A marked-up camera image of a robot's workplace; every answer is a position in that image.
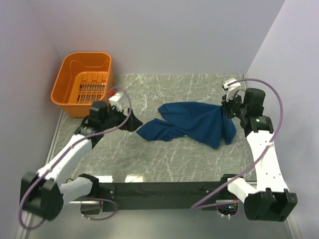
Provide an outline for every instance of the laundry basket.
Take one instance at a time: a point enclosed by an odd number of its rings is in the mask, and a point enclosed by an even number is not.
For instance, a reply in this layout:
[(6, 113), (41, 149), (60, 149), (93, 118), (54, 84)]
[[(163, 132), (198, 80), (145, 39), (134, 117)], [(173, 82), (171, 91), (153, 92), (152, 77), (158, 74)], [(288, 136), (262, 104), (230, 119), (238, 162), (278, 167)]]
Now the laundry basket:
[(103, 52), (77, 52), (68, 55), (60, 68), (52, 101), (71, 117), (89, 114), (95, 101), (107, 101), (113, 83), (112, 58)]

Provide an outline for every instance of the navy blue towel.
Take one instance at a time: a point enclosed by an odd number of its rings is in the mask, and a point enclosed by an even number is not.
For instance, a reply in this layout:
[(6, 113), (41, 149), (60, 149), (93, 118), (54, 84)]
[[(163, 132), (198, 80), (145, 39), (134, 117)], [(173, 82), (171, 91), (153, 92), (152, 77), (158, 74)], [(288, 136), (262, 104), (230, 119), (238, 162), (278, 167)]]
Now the navy blue towel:
[(233, 121), (226, 118), (221, 106), (199, 102), (168, 103), (159, 107), (159, 113), (166, 121), (153, 119), (137, 131), (147, 141), (169, 141), (187, 135), (216, 149), (222, 138), (230, 144), (236, 134)]

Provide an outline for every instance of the gray floor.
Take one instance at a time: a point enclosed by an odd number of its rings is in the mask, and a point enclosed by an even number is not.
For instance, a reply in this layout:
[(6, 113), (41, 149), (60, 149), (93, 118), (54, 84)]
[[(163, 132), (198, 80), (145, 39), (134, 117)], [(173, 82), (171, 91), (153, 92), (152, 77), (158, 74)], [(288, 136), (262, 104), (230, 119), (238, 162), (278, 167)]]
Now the gray floor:
[[(195, 101), (220, 105), (225, 80), (241, 75), (121, 75), (115, 84), (124, 87), (138, 119), (146, 123), (160, 118), (157, 109), (164, 103)], [(54, 155), (69, 141), (80, 119), (64, 114)], [(81, 173), (112, 176), (113, 182), (219, 181), (224, 173), (239, 173), (253, 162), (250, 147), (234, 120), (237, 135), (231, 145), (219, 149), (188, 137), (170, 142), (147, 142), (135, 132), (117, 130), (104, 138), (78, 165), (70, 177)], [(255, 172), (246, 175), (255, 181)]]

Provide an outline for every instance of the gray marble surface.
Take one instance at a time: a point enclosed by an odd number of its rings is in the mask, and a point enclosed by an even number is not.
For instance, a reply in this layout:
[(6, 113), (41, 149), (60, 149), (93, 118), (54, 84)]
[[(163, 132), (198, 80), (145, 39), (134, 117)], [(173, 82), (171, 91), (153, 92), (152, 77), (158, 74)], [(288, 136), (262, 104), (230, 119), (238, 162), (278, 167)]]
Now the gray marble surface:
[[(146, 123), (161, 119), (157, 109), (164, 103), (195, 101), (219, 105), (223, 82), (241, 75), (119, 75), (114, 85), (124, 87), (132, 101), (136, 117)], [(69, 141), (80, 119), (65, 113), (58, 130), (55, 156)], [(219, 181), (224, 173), (239, 173), (253, 162), (250, 147), (234, 119), (237, 135), (231, 145), (219, 149), (182, 137), (170, 142), (147, 142), (135, 132), (117, 130), (105, 135), (81, 160), (70, 177), (81, 173), (112, 176), (113, 182), (188, 182)], [(256, 181), (254, 171), (245, 175)]]

